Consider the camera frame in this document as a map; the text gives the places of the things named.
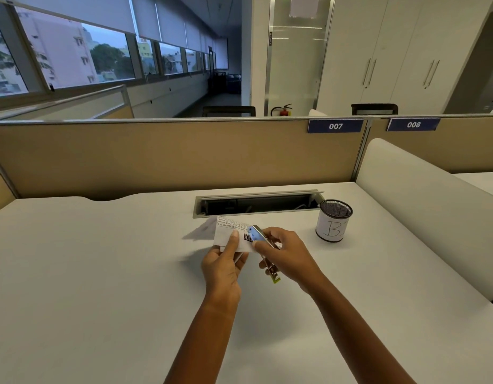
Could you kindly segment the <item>person's left forearm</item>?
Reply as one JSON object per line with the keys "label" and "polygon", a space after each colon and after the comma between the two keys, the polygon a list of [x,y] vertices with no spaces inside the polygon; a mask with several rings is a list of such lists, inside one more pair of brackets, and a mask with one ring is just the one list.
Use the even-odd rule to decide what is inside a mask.
{"label": "person's left forearm", "polygon": [[240,296],[206,294],[163,384],[216,384]]}

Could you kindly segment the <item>person's right hand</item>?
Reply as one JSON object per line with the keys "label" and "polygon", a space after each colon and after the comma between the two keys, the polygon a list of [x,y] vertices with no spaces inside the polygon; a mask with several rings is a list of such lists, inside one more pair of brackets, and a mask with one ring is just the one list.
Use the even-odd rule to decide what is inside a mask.
{"label": "person's right hand", "polygon": [[263,232],[271,240],[282,245],[278,258],[268,258],[279,271],[312,297],[332,290],[333,284],[320,270],[307,247],[294,231],[269,227]]}

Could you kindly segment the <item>person's right forearm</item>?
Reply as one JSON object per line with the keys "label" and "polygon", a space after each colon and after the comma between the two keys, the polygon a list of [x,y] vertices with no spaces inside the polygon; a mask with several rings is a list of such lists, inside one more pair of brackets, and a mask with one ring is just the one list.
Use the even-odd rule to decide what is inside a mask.
{"label": "person's right forearm", "polygon": [[353,305],[323,274],[305,287],[358,384],[416,384]]}

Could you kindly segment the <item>row of windows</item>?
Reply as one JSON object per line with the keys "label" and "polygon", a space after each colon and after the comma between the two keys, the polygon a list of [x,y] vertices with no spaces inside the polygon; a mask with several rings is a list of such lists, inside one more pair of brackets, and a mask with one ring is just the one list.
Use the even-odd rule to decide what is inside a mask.
{"label": "row of windows", "polygon": [[218,38],[207,54],[0,2],[0,98],[212,70]]}

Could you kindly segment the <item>black office chair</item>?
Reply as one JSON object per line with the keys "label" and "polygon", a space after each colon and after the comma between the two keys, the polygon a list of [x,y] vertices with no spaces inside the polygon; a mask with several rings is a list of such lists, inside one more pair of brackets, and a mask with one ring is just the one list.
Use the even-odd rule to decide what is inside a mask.
{"label": "black office chair", "polygon": [[255,117],[256,108],[241,105],[212,105],[202,109],[202,117]]}
{"label": "black office chair", "polygon": [[398,115],[398,106],[392,103],[351,104],[352,115]]}

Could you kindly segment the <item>white side divider panel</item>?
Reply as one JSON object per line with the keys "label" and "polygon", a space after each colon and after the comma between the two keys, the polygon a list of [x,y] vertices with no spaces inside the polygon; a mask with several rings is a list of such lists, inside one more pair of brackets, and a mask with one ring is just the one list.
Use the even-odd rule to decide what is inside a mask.
{"label": "white side divider panel", "polygon": [[380,138],[369,143],[356,184],[493,300],[492,194]]}

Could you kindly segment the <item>white printed paper slip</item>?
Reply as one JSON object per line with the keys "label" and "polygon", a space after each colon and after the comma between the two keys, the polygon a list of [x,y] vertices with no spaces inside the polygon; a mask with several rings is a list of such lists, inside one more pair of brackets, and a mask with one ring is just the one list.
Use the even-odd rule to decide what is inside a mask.
{"label": "white printed paper slip", "polygon": [[214,246],[219,246],[220,250],[223,251],[229,241],[231,233],[236,230],[239,235],[236,252],[255,252],[249,233],[250,226],[251,224],[245,224],[223,216],[218,216],[213,242]]}

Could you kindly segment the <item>black mesh pen holder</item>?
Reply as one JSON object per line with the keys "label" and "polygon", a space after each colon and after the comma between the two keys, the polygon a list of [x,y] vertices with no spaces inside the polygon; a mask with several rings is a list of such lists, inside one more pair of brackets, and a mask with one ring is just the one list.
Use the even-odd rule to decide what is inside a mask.
{"label": "black mesh pen holder", "polygon": [[353,209],[340,200],[323,200],[315,227],[316,235],[329,243],[342,241]]}

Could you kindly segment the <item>white tall cabinet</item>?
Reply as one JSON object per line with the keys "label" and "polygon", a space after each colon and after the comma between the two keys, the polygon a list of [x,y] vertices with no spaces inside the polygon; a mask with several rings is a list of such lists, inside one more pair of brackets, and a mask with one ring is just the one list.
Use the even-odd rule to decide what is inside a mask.
{"label": "white tall cabinet", "polygon": [[391,103],[440,115],[493,0],[334,0],[316,109]]}

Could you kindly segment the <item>blue number label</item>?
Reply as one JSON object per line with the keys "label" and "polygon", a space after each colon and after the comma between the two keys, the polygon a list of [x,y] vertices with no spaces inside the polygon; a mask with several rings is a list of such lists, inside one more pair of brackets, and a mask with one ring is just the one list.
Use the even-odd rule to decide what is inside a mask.
{"label": "blue number label", "polygon": [[397,117],[391,118],[386,131],[435,131],[441,121],[440,117]]}
{"label": "blue number label", "polygon": [[362,118],[310,119],[307,134],[359,133],[363,127],[363,124],[364,119]]}

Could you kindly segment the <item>blue metal stapler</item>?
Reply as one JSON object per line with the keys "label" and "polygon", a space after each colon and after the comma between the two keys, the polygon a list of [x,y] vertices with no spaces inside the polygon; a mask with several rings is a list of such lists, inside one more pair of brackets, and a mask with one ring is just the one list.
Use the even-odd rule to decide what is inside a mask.
{"label": "blue metal stapler", "polygon": [[[276,250],[281,249],[278,245],[276,245],[276,243],[273,240],[271,240],[271,238],[267,237],[262,231],[262,229],[257,225],[249,226],[248,234],[252,241],[263,241],[266,242],[271,248],[274,248]],[[266,266],[266,270],[269,272],[269,276],[271,277],[271,280],[273,281],[274,284],[278,283],[281,280],[278,275],[279,272],[278,268],[264,255],[261,254],[261,257]]]}

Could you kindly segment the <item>dark low cabinet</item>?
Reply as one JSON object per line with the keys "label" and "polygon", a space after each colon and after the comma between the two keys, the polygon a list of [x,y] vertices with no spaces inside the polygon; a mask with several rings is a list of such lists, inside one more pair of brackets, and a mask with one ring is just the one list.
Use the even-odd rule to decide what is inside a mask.
{"label": "dark low cabinet", "polygon": [[211,94],[237,94],[242,93],[241,74],[230,74],[224,71],[215,71],[209,80]]}

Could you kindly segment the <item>white paper notice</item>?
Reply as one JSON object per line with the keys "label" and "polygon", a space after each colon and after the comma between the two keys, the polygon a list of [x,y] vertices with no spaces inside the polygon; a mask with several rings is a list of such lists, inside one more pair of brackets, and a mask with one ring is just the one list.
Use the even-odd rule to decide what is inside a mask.
{"label": "white paper notice", "polygon": [[289,16],[314,19],[318,15],[319,0],[291,0]]}

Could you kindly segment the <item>frosted glass door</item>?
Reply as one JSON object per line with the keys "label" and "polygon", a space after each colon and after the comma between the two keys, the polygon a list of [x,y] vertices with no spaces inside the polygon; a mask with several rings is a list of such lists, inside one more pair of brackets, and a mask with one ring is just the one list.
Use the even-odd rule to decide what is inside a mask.
{"label": "frosted glass door", "polygon": [[314,19],[289,16],[291,0],[270,0],[264,115],[292,104],[291,116],[315,109],[335,0],[319,0]]}

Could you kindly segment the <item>beige desk partition panel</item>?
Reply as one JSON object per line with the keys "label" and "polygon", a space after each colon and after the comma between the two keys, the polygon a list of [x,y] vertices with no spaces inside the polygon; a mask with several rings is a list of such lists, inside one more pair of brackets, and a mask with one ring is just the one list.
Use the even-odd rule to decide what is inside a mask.
{"label": "beige desk partition panel", "polygon": [[309,119],[0,122],[0,171],[19,198],[351,180],[365,133],[307,134]]}
{"label": "beige desk partition panel", "polygon": [[358,168],[370,142],[382,139],[451,174],[493,172],[493,114],[440,118],[435,131],[403,132],[386,131],[391,118],[369,119]]}

